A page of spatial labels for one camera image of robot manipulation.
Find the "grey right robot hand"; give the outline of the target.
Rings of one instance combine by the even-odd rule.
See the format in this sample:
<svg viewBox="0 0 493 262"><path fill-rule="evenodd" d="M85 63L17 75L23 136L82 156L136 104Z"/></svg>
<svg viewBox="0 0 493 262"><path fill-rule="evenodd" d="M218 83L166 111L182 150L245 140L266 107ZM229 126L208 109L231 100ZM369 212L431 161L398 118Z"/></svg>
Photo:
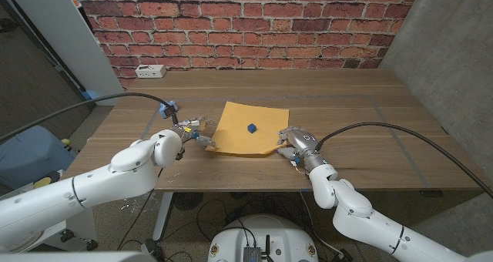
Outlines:
<svg viewBox="0 0 493 262"><path fill-rule="evenodd" d="M278 132L280 139L278 144L286 143L277 152L288 160L302 163L309 173L316 167L327 164L327 161L316 150L318 141L315 136L298 126L290 126Z"/></svg>

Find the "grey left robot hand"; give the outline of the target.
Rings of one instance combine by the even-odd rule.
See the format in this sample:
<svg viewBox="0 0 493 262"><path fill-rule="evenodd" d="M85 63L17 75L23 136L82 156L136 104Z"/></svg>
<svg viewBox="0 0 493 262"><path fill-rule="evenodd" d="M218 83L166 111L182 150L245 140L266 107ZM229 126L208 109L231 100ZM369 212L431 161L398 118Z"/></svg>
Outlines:
<svg viewBox="0 0 493 262"><path fill-rule="evenodd" d="M216 142L211 137L201 134L206 128L215 126L215 121L207 119L206 116L200 116L178 122L172 126L171 130L180 136L182 143L193 140L201 146L216 148Z"/></svg>

